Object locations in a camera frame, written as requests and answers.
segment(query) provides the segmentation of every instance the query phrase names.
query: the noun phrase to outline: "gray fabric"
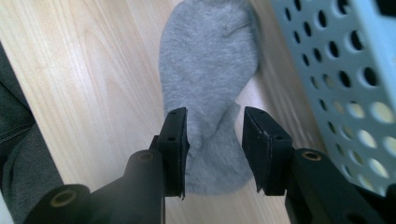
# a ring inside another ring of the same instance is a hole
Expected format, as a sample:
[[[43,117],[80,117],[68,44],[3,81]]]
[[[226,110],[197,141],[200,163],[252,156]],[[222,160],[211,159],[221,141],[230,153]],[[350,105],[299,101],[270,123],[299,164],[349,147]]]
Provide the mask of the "gray fabric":
[[[41,197],[62,184],[35,124],[12,149],[4,167],[3,196],[15,223],[22,223]]]
[[[2,48],[0,178],[4,200],[16,224],[24,221],[41,197],[63,183]]]
[[[29,108],[27,101],[23,95],[20,84],[15,77],[11,64],[8,61],[3,46],[0,44],[0,82],[14,95],[25,107]]]
[[[251,178],[236,141],[238,106],[233,101],[258,66],[254,25],[244,0],[186,0],[177,5],[163,30],[164,110],[189,110],[189,192],[227,193]]]

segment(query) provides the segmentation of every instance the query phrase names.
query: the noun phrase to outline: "gray sock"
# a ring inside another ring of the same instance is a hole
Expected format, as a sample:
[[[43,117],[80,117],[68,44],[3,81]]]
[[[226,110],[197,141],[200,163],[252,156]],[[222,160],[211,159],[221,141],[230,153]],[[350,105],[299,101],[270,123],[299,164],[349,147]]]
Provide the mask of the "gray sock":
[[[245,0],[185,0],[161,40],[165,113],[186,106],[186,190],[217,194],[251,177],[233,128],[233,102],[258,66],[253,15]]]

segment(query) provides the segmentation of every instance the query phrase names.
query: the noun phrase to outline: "clamp jaw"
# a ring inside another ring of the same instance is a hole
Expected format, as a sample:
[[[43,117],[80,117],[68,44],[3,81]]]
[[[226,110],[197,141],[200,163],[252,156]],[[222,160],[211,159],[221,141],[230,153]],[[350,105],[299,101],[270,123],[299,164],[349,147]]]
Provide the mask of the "clamp jaw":
[[[164,223],[164,197],[183,197],[187,110],[171,111],[148,150],[131,156],[123,177],[90,193],[64,185],[46,194],[24,223]],[[294,149],[266,112],[245,108],[242,148],[257,191],[286,193],[291,223],[395,223],[396,184],[386,197],[350,184],[319,151]]]

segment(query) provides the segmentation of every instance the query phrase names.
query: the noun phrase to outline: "perforated metal panel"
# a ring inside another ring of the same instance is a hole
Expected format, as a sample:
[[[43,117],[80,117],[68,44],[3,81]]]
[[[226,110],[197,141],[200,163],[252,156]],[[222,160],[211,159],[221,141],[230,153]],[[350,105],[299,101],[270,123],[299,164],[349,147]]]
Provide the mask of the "perforated metal panel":
[[[332,161],[384,195],[396,183],[396,17],[375,0],[272,5]]]

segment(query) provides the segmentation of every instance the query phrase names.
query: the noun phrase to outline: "black plastic part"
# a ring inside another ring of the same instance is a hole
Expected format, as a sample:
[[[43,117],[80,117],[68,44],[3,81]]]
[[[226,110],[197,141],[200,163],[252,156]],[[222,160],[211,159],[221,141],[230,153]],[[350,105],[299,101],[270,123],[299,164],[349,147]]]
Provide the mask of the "black plastic part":
[[[138,151],[128,161],[110,223],[163,223],[164,202],[161,153]]]
[[[29,213],[25,224],[88,223],[90,190],[83,185],[63,185],[46,194]]]
[[[376,4],[381,15],[396,17],[396,0],[376,0]]]
[[[396,184],[390,185],[385,197],[375,194],[367,189],[355,186],[364,200],[387,222],[396,222]]]
[[[295,150],[290,169],[312,215],[306,223],[384,223],[323,153]]]
[[[291,224],[311,223],[312,215],[304,200],[294,198],[288,192],[285,199],[285,207]]]
[[[257,191],[285,194],[285,167],[293,148],[291,137],[265,111],[245,108],[242,148],[256,180]]]
[[[151,143],[151,147],[155,145],[163,155],[165,196],[184,198],[186,158],[190,148],[187,140],[187,109],[185,107],[168,113],[157,143]]]

